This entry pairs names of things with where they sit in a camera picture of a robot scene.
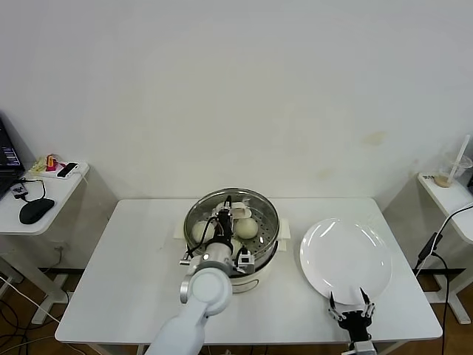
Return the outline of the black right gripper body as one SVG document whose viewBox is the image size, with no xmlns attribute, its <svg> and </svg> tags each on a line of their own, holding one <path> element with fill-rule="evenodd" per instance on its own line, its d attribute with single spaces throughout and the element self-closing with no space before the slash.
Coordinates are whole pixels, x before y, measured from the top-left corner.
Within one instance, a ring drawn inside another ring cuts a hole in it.
<svg viewBox="0 0 473 355">
<path fill-rule="evenodd" d="M 371 340 L 371 334 L 367 330 L 371 326 L 371 317 L 361 310 L 343 312 L 338 325 L 348 332 L 351 342 Z"/>
</svg>

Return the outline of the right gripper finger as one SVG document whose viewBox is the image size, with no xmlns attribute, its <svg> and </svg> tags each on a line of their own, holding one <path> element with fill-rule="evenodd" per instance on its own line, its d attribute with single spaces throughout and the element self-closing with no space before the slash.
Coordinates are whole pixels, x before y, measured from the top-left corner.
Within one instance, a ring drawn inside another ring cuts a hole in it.
<svg viewBox="0 0 473 355">
<path fill-rule="evenodd" d="M 375 310 L 375 303 L 371 301 L 370 297 L 363 290 L 363 288 L 360 288 L 360 292 L 364 301 L 364 310 L 362 311 L 362 316 L 365 318 L 371 318 Z"/>
<path fill-rule="evenodd" d="M 342 315 L 336 310 L 333 292 L 330 292 L 328 312 L 334 320 L 342 320 Z"/>
</svg>

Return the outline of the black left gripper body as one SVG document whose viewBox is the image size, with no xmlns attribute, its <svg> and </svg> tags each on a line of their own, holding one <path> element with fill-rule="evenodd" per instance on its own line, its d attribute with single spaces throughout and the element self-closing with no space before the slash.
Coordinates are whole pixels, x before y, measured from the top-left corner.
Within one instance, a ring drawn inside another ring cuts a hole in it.
<svg viewBox="0 0 473 355">
<path fill-rule="evenodd" d="M 217 212 L 216 216 L 217 226 L 214 230 L 214 240 L 218 243 L 224 243 L 226 245 L 231 244 L 231 238 L 233 237 L 232 229 L 232 215 L 231 210 L 224 208 Z"/>
</svg>

